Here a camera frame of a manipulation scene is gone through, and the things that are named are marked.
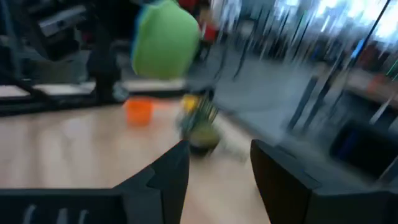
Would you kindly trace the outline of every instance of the orange container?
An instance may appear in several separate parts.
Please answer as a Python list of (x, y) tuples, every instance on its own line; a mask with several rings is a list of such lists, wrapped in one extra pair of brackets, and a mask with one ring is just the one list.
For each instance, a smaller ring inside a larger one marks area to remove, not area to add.
[(124, 103), (127, 123), (146, 126), (152, 120), (154, 101), (151, 98), (130, 98)]

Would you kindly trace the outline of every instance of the green bag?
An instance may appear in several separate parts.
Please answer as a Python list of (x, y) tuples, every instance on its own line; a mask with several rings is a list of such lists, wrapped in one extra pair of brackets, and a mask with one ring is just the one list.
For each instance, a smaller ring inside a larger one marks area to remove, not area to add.
[(197, 21), (173, 1), (145, 6), (137, 19), (131, 50), (137, 75), (169, 80), (183, 76), (196, 53)]

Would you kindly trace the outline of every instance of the red object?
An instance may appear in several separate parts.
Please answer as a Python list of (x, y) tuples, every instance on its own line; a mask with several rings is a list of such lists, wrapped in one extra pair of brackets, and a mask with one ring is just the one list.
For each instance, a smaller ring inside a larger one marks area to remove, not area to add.
[(205, 36), (203, 39), (209, 42), (214, 42), (216, 40), (216, 36), (217, 30), (212, 26), (206, 26)]
[(181, 8), (187, 10), (188, 12), (192, 12), (197, 0), (178, 0)]

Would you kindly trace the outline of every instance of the yellow object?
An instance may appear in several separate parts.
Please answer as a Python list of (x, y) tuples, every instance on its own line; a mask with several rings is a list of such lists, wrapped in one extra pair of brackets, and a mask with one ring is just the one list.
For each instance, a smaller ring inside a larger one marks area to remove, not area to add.
[(182, 98), (182, 108), (185, 112), (189, 113), (193, 111), (198, 105), (199, 97), (194, 95), (185, 95)]

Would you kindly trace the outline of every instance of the small toy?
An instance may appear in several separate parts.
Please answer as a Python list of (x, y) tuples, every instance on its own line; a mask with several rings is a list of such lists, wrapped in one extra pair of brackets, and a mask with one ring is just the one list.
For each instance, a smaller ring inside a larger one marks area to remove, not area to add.
[(208, 96), (186, 95), (182, 100), (184, 116), (180, 122), (183, 139), (190, 142), (191, 153), (205, 156), (213, 151), (221, 136), (213, 126), (218, 113)]

